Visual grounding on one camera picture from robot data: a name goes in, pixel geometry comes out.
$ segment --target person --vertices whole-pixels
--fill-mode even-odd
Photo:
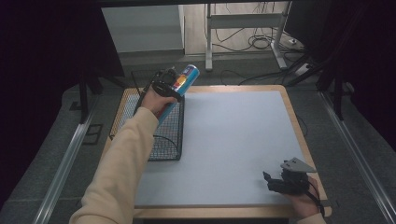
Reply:
[[[126,120],[99,162],[93,180],[81,199],[82,207],[70,217],[70,224],[133,222],[135,192],[158,126],[155,115],[166,104],[176,102],[173,97],[161,97],[152,88],[148,89],[142,105],[131,119]],[[309,181],[318,186],[315,179],[309,178]],[[312,186],[310,188],[311,193],[316,195]],[[285,196],[303,218],[299,224],[325,223],[318,208],[307,196]]]

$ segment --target metal stand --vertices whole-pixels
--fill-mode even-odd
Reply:
[[[268,28],[277,27],[275,40],[271,43],[271,48],[276,57],[281,70],[286,70],[285,60],[279,51],[279,41],[285,27],[291,2],[288,2],[282,13],[271,14],[238,14],[238,15],[211,15],[210,4],[207,4],[206,12],[206,60],[205,70],[213,70],[213,51],[212,51],[212,29],[233,29],[233,28]]]

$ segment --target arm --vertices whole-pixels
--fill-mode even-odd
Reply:
[[[70,223],[132,223],[134,195],[154,142],[161,108],[174,102],[149,90],[133,118],[128,119],[100,161],[93,181]]]

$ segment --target gray floor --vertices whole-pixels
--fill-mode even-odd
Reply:
[[[156,54],[155,57],[143,55],[135,58],[123,54],[121,61],[126,77],[121,80],[132,85],[130,74],[133,72],[139,85],[142,86],[158,69],[174,65],[180,71],[188,63],[195,64],[202,72],[194,85],[235,85],[247,77],[278,72],[271,52],[216,55],[214,70],[211,73],[205,72],[203,58],[202,55],[192,57],[166,54]],[[252,79],[244,84],[281,84],[282,81],[286,83],[292,78],[294,75],[267,76]],[[317,78],[311,77],[295,87],[287,88],[287,91],[332,205],[332,215],[326,220],[328,223],[387,223],[315,89]],[[79,149],[60,198],[50,215],[49,223],[67,223],[70,215],[80,207],[79,199],[91,182],[106,137],[110,132],[122,88],[105,79],[101,79],[101,82],[105,88],[103,94],[99,96],[91,122],[91,124],[103,125],[99,141],[95,145],[89,145],[93,141],[92,136],[85,137],[85,144]],[[5,203],[0,213],[0,223],[32,223],[34,220],[78,126],[79,111],[70,110],[73,102],[78,102],[78,87],[64,93],[63,107],[58,118],[29,170]],[[361,116],[347,96],[343,99],[343,114],[345,124],[361,148],[362,154],[394,201],[396,199],[396,179],[392,173],[396,166],[394,151]],[[249,223],[264,222],[260,219],[250,221]],[[237,223],[247,222],[247,220],[237,221]]]

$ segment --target black curtain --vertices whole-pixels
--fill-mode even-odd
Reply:
[[[3,205],[47,136],[64,91],[80,74],[123,72],[94,2],[1,1],[0,52]]]
[[[320,48],[311,53],[319,62],[329,57],[351,16],[363,3],[369,6],[335,59],[337,72],[344,82],[352,84],[353,104],[396,150],[396,2],[332,1]]]

